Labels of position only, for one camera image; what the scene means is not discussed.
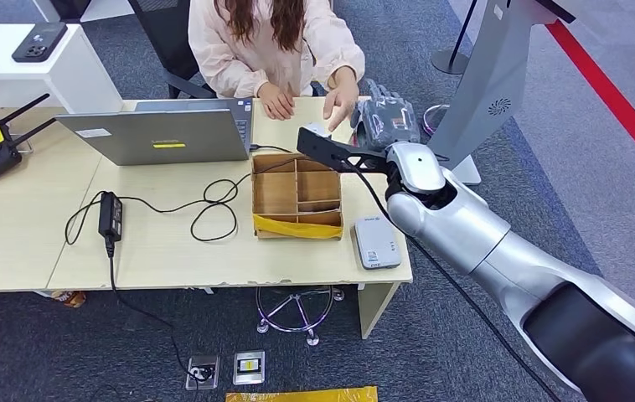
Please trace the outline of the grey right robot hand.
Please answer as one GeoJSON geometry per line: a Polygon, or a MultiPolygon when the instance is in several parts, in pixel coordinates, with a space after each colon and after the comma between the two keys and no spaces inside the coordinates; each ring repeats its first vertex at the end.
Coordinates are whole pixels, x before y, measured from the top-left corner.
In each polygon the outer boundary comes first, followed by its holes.
{"type": "Polygon", "coordinates": [[[419,142],[421,134],[412,104],[372,79],[365,82],[369,98],[359,100],[351,116],[352,144],[380,152],[393,142],[419,142]]]}

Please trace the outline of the person's right hand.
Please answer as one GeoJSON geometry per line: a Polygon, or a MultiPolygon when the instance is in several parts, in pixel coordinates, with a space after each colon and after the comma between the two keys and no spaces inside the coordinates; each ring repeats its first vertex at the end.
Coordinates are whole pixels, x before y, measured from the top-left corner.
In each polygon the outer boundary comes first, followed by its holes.
{"type": "Polygon", "coordinates": [[[258,89],[256,94],[270,119],[286,121],[294,116],[295,103],[290,92],[266,82],[258,89]]]}

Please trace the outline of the person's left hand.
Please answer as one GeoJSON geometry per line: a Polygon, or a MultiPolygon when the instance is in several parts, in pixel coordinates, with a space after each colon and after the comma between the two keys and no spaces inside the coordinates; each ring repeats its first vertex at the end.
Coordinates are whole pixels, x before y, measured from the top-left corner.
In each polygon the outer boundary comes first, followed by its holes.
{"type": "Polygon", "coordinates": [[[345,119],[351,117],[359,99],[359,87],[354,70],[339,67],[328,79],[329,92],[323,103],[323,119],[328,130],[334,131],[345,119]]]}

